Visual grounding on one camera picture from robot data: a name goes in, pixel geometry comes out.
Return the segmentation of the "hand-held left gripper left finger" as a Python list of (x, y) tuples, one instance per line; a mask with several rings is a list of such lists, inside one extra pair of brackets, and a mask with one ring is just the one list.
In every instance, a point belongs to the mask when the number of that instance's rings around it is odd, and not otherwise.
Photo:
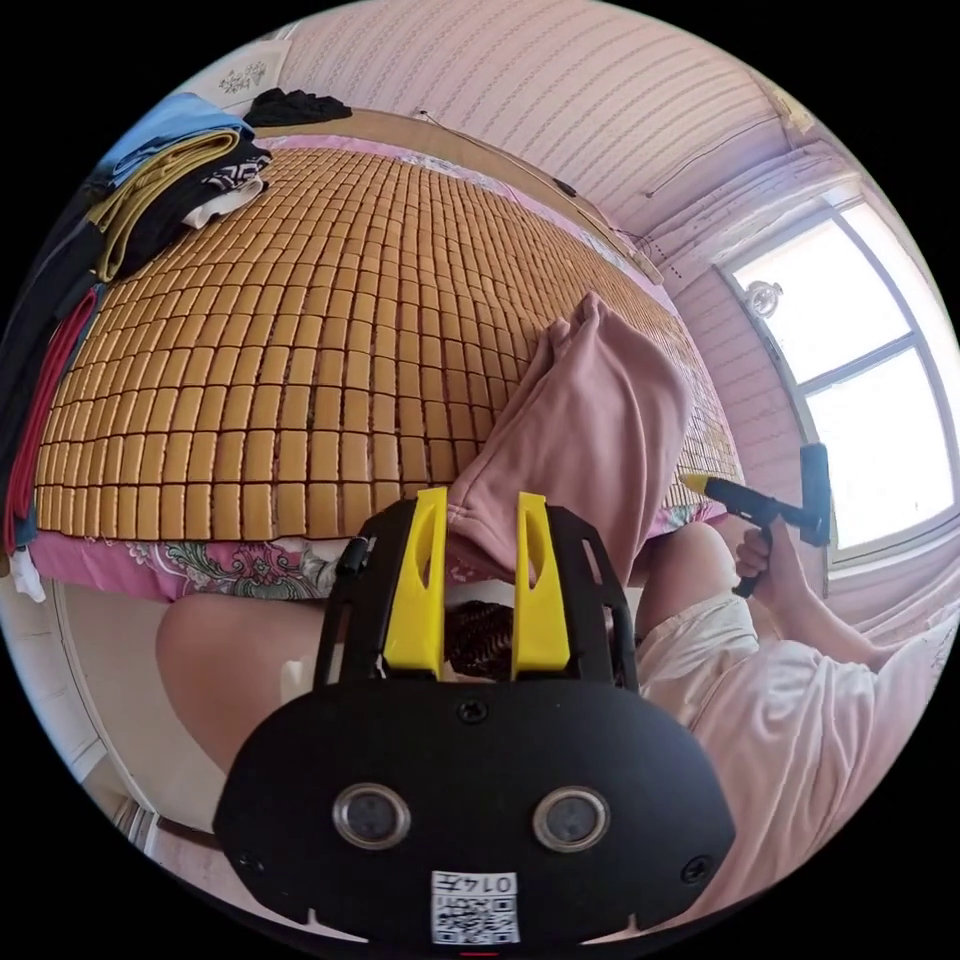
[(412, 502), (383, 649), (392, 673), (441, 673), (444, 663), (447, 489)]

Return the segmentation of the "person's right hand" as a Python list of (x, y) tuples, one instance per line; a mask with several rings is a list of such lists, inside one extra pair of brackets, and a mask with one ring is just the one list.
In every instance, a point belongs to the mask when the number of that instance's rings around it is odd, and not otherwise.
[(809, 593), (797, 549), (781, 516), (763, 530), (748, 530), (734, 557), (737, 576), (753, 582), (752, 597), (768, 608), (789, 605)]

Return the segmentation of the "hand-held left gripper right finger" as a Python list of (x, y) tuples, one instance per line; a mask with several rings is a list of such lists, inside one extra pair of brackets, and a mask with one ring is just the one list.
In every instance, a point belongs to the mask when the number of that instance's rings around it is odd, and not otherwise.
[(564, 672), (570, 645), (559, 568), (543, 496), (517, 503), (511, 679)]

